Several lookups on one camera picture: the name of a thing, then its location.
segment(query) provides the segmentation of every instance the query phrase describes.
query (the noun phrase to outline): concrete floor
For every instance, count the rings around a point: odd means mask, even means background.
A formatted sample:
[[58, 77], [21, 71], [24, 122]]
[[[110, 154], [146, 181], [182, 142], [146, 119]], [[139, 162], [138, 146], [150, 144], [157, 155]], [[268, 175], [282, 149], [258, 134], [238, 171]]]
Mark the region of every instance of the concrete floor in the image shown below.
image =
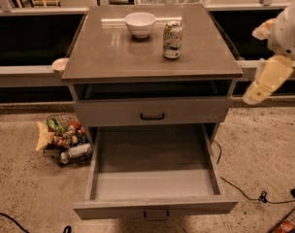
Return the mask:
[[[82, 202], [88, 165], [60, 168], [36, 152], [38, 128], [52, 115], [72, 112], [70, 104], [0, 104], [0, 212], [15, 218], [32, 233], [61, 233], [71, 225], [75, 233], [110, 232], [268, 232], [295, 203], [271, 205], [247, 200], [222, 182], [227, 195], [239, 198], [228, 215], [171, 217], [166, 221], [143, 218], [81, 220], [73, 203]], [[245, 107], [236, 102], [215, 138], [223, 154], [221, 177], [258, 198], [263, 189], [272, 202], [291, 200], [295, 187], [295, 102], [267, 102]], [[213, 144], [213, 159], [219, 148]], [[20, 233], [0, 216], [0, 233]]]

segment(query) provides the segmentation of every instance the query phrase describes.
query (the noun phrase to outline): open drawer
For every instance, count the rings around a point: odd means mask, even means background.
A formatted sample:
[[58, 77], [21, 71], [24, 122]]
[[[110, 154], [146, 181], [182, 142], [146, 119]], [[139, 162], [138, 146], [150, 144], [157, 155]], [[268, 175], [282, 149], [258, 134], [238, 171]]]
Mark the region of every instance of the open drawer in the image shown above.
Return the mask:
[[82, 219], [224, 214], [237, 204], [220, 187], [203, 124], [98, 128]]

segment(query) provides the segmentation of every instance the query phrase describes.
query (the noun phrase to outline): tabletop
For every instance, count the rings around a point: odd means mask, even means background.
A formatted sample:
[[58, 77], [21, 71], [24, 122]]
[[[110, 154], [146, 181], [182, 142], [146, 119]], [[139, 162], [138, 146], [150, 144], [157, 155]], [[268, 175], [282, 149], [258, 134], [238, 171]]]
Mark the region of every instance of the tabletop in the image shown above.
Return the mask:
[[[136, 39], [124, 18], [134, 12], [155, 15], [152, 32]], [[184, 26], [180, 58], [163, 57], [167, 21]], [[243, 74], [201, 4], [134, 5], [90, 8], [62, 74], [65, 82], [166, 81], [235, 78]]]

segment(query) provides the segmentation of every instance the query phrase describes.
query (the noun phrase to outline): cable connector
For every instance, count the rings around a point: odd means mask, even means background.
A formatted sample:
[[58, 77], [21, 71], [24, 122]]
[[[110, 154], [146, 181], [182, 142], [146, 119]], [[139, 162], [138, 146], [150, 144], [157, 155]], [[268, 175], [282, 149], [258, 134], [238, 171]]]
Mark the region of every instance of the cable connector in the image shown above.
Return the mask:
[[262, 201], [263, 203], [267, 203], [267, 199], [266, 199], [266, 196], [267, 196], [267, 191], [266, 190], [263, 190], [261, 195], [258, 197], [258, 201]]

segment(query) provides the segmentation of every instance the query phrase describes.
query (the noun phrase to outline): drawer handle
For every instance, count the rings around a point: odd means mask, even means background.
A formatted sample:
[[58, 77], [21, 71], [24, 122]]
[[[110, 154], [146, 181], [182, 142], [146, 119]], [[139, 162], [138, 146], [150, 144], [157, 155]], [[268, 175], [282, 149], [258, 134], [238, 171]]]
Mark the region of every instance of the drawer handle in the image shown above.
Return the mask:
[[168, 210], [166, 212], [165, 217], [148, 217], [146, 211], [144, 212], [144, 214], [145, 214], [145, 220], [147, 220], [147, 221], [165, 221], [165, 220], [168, 220], [168, 218], [169, 218], [169, 211]]
[[164, 118], [165, 118], [164, 113], [161, 116], [144, 116], [143, 114], [140, 114], [141, 120], [162, 120]]

